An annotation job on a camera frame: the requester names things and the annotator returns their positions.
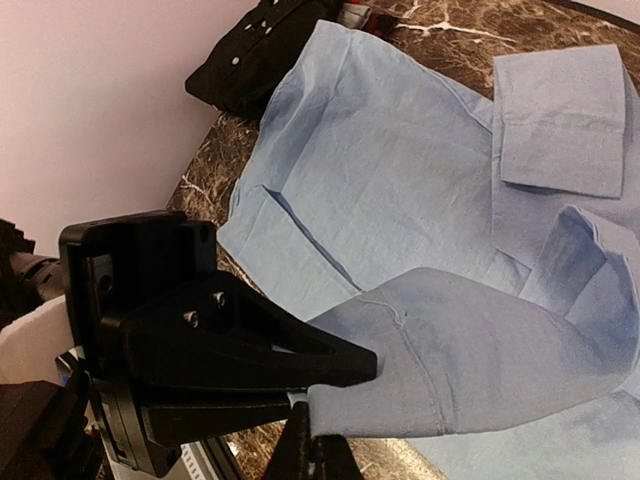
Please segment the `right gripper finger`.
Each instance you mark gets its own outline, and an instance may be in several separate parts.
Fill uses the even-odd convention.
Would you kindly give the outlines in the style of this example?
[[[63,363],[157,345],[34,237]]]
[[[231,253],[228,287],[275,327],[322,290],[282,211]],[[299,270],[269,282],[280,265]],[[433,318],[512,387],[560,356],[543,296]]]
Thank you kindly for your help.
[[[347,440],[313,438],[309,408],[296,402],[262,476],[264,480],[362,480]]]

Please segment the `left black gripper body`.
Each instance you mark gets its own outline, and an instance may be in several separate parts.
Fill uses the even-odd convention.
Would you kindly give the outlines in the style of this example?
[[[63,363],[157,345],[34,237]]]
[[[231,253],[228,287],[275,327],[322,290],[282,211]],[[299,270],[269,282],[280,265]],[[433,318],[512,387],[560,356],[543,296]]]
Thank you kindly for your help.
[[[166,475],[180,450],[147,438],[139,408],[145,385],[128,363],[126,332],[142,310],[215,271],[215,240],[213,224],[168,211],[93,220],[60,234],[67,312],[90,405],[109,459],[131,470]]]

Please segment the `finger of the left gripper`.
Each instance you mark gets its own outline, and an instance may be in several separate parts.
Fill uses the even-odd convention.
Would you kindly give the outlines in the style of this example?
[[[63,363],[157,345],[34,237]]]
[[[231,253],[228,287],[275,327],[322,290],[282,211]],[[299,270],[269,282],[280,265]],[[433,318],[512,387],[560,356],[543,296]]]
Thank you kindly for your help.
[[[150,440],[203,440],[285,420],[292,410],[286,393],[185,395],[140,407]]]
[[[144,388],[351,386],[377,370],[371,350],[298,320],[219,270],[142,310],[125,347]]]

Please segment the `light blue long sleeve shirt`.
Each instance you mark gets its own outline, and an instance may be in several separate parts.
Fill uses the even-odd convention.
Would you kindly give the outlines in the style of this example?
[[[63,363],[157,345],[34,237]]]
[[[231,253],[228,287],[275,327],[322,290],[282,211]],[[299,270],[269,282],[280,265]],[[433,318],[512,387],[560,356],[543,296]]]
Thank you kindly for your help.
[[[615,45],[498,56],[485,98],[319,22],[273,94],[224,249],[373,350],[316,436],[411,438],[452,479],[639,475],[639,96]]]

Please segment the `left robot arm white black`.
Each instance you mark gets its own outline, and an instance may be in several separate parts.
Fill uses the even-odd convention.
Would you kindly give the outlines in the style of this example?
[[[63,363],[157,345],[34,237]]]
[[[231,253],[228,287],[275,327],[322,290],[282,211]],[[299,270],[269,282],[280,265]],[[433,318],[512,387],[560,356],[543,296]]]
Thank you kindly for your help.
[[[357,479],[340,435],[313,439],[315,384],[375,377],[376,355],[310,326],[219,269],[216,231],[181,211],[66,227],[59,254],[1,225],[1,475],[95,479],[105,463],[163,479],[203,443],[284,430],[268,479]]]

